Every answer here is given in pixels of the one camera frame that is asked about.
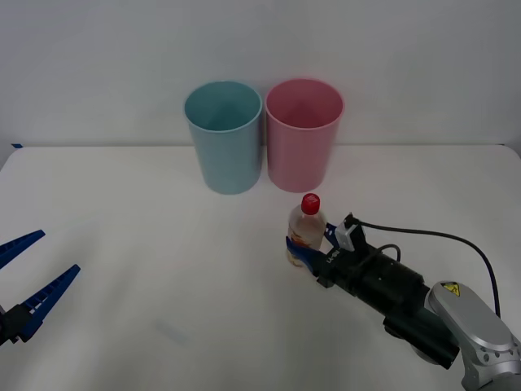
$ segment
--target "white table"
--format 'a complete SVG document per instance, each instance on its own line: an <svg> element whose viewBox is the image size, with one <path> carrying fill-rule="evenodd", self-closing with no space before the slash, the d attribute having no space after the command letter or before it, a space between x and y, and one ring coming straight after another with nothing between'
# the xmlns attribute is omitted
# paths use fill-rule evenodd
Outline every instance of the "white table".
<svg viewBox="0 0 521 391"><path fill-rule="evenodd" d="M500 146L337 147L317 189L330 222L447 231L477 243L521 336L521 161ZM77 263L72 286L28 343L0 348L4 391L447 390L446 371L390 337L383 317L285 258L301 195L264 170L242 195L203 183L192 147L24 148L0 172L0 243L47 236L0 271L21 302ZM476 253L447 239L396 243L428 284L456 279L492 305Z"/></svg>

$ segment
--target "warning sticker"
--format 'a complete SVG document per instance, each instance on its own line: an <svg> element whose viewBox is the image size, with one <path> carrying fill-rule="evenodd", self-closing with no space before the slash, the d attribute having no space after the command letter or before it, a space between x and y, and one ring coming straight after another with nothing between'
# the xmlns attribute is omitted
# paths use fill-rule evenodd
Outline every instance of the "warning sticker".
<svg viewBox="0 0 521 391"><path fill-rule="evenodd" d="M454 293L459 297L459 285L458 283L442 283L441 286L447 289L449 292Z"/></svg>

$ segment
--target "cup rim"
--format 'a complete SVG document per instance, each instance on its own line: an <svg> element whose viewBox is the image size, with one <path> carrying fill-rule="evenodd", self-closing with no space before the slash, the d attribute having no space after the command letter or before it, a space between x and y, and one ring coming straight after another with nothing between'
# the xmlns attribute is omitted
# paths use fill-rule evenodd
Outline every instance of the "cup rim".
<svg viewBox="0 0 521 391"><path fill-rule="evenodd" d="M269 111L269 108L268 108L268 97L269 95L274 91L275 88L277 88L278 86L281 86L282 84L284 83L288 83L289 81L301 81L301 80L308 80L308 81L318 81L319 83L322 83L323 85L326 85L328 87L330 87L331 89L333 89L333 91L340 97L340 101L342 102L342 110L340 111L340 114L331 122L325 124L325 125L322 125L322 126L318 126L316 128L300 128L298 126L292 126L292 125L288 125L282 121L280 121L278 118L276 118L270 111ZM336 122L339 122L340 119L342 118L342 116L344 115L344 111L345 111L345 101L344 101L344 97L342 96L342 94L340 93L340 91L338 91L336 88L334 88L334 86L332 86L331 84L329 83L326 83L325 81L323 80L320 80L320 79L317 79L317 78L314 78L314 77L293 77L291 79L286 79L284 81L281 81L280 83L277 83L275 86L271 87L268 91L268 94L266 94L266 97L265 97L265 107L266 107L266 114L269 116L269 118L271 118L272 120L274 120L275 122L277 122L278 124L288 128L288 129L291 129L291 130L301 130L301 131L308 131L308 130L322 130L324 128L327 128L328 126L331 126L333 125L334 123Z"/></svg>
<svg viewBox="0 0 521 391"><path fill-rule="evenodd" d="M227 130L210 130L210 129L205 129L205 128L201 128L200 126L196 125L194 122L192 122L190 120L190 118L188 118L187 114L186 114L186 102L188 101L188 99L192 96L192 94L194 94L197 90L203 88L203 87L206 87L206 86L210 86L211 84L217 84L217 83L233 83L233 84L240 84L241 86L245 86L247 88L249 88L250 90L252 90L253 92L255 92L255 94L257 95L257 98L259 99L259 111L257 112L257 114L250 120L248 121L246 124L244 125L241 125L241 126L238 126L237 128L233 128L233 129L227 129ZM253 88L252 86L246 84L246 83L242 83L240 81L235 81L235 80L215 80L215 81L209 81L208 83L204 83L203 85L201 86L198 86L196 88L194 88L187 96L186 96L186 99L185 99L185 103L182 105L183 107L183 110L182 110L182 113L183 115L185 116L186 120L188 121L188 123L192 126L194 126L195 128L197 128L198 130L202 130L204 132L208 132L208 133L211 133L211 134L223 134L223 133L232 133L232 132L236 132L238 130L241 130L247 126L249 126L250 124L252 124L262 113L262 106L263 106L264 102L262 101L262 97L261 95L257 92L257 90L255 88Z"/></svg>

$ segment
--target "pink cup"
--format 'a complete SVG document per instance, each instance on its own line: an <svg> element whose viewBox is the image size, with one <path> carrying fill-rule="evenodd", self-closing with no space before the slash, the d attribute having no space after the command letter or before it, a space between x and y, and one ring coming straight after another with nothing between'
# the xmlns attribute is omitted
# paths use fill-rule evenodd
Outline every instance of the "pink cup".
<svg viewBox="0 0 521 391"><path fill-rule="evenodd" d="M269 177L285 191L311 191L326 174L342 95L323 81L291 79L269 91L266 113Z"/></svg>

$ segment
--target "plastic cup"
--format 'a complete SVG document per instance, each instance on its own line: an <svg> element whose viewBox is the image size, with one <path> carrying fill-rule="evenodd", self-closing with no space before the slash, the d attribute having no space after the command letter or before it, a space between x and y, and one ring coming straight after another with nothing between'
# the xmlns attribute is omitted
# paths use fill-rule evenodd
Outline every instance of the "plastic cup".
<svg viewBox="0 0 521 391"><path fill-rule="evenodd" d="M323 81L291 79L266 95L268 174L277 187L306 192L326 174L344 100Z"/></svg>
<svg viewBox="0 0 521 391"><path fill-rule="evenodd" d="M236 81L208 83L186 99L188 127L212 190L238 194L259 179L261 112L261 96Z"/></svg>

